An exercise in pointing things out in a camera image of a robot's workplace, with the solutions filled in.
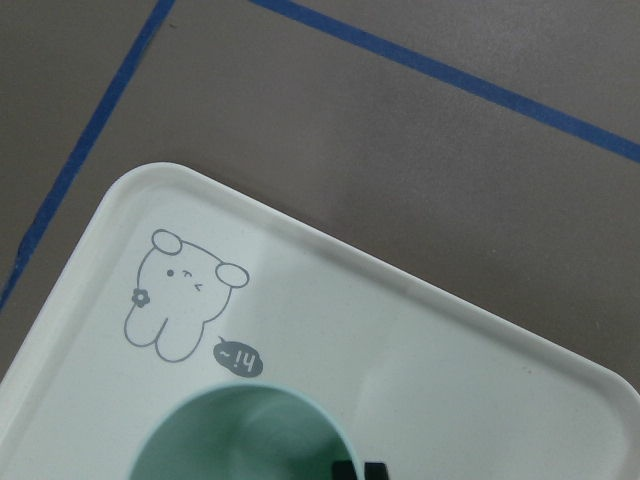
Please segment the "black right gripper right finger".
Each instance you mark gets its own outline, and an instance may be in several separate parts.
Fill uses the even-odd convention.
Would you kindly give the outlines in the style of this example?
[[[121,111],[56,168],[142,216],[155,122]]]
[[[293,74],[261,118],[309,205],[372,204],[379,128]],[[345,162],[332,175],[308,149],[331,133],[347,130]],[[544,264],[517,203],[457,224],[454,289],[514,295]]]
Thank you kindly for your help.
[[[384,462],[366,462],[364,464],[366,480],[388,480],[388,469]]]

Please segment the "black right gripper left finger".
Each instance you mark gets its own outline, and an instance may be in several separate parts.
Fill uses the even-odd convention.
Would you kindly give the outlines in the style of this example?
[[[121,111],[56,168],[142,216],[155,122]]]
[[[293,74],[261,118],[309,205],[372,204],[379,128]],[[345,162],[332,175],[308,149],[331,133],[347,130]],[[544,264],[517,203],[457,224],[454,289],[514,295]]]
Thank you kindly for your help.
[[[354,480],[354,465],[350,460],[337,460],[331,466],[333,480]]]

